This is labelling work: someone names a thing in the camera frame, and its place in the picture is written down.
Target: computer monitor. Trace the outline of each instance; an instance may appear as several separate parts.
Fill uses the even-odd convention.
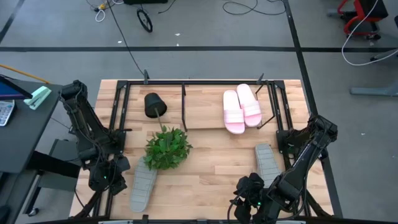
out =
[[[31,98],[32,95],[30,93],[6,78],[0,77],[0,100],[23,100]]]

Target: green leaves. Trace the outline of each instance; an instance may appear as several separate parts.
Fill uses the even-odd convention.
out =
[[[155,133],[147,141],[144,162],[149,169],[177,168],[184,161],[192,146],[187,142],[187,136],[180,129],[162,127],[161,133]]]

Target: red chair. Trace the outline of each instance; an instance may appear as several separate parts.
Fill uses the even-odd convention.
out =
[[[354,0],[355,11],[344,12],[341,10],[341,8],[343,8],[347,2],[348,0],[343,0],[341,2],[337,8],[337,13],[343,20],[346,21],[344,33],[348,36],[354,27],[369,14],[376,0]],[[365,35],[368,39],[380,39],[380,35],[377,34],[379,29],[376,25],[376,22],[386,18],[387,16],[388,13],[383,0],[379,0],[372,13],[370,13],[368,18],[365,20],[366,22],[370,23],[371,28],[367,31],[354,32],[353,35]]]

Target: white cable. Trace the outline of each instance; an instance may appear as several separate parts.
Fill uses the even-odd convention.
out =
[[[104,14],[104,17],[103,17],[102,19],[98,20],[98,15],[99,15],[101,12]],[[102,22],[102,21],[105,19],[105,16],[106,16],[105,11],[103,11],[102,9],[100,9],[100,10],[97,12],[97,15],[95,16],[95,21],[97,21],[97,22]]]
[[[112,2],[115,3],[115,4],[123,4],[123,3],[124,3],[124,1],[117,2],[117,1],[115,1],[115,0],[112,0]]]
[[[373,12],[373,9],[376,7],[378,1],[379,1],[379,0],[376,0],[376,2],[375,2],[374,5],[373,5],[373,8],[369,11],[369,14],[367,14],[367,16],[366,16],[358,25],[356,25],[356,27],[353,29],[353,31],[351,31],[351,33],[350,33],[349,36],[347,37],[346,42],[344,43],[343,47],[341,48],[341,54],[343,55],[344,60],[345,60],[347,63],[349,63],[350,65],[354,65],[354,66],[370,65],[370,64],[375,63],[375,62],[380,62],[381,60],[387,59],[387,58],[389,58],[389,57],[395,55],[396,53],[398,53],[398,50],[396,50],[395,52],[393,52],[392,54],[390,54],[390,55],[388,55],[388,56],[385,56],[384,58],[380,58],[380,59],[374,60],[374,61],[372,61],[372,62],[361,63],[361,64],[355,64],[355,63],[349,62],[349,61],[347,60],[346,56],[344,55],[344,48],[346,47],[346,44],[347,44],[347,42],[349,41],[349,38],[351,38],[351,36],[352,36],[353,33],[355,32],[356,28],[358,28],[359,25],[361,25],[362,22],[365,21],[365,20],[369,17],[369,15]]]

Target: calculator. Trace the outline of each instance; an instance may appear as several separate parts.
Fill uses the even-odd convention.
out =
[[[15,107],[15,101],[0,101],[0,126],[5,126]]]

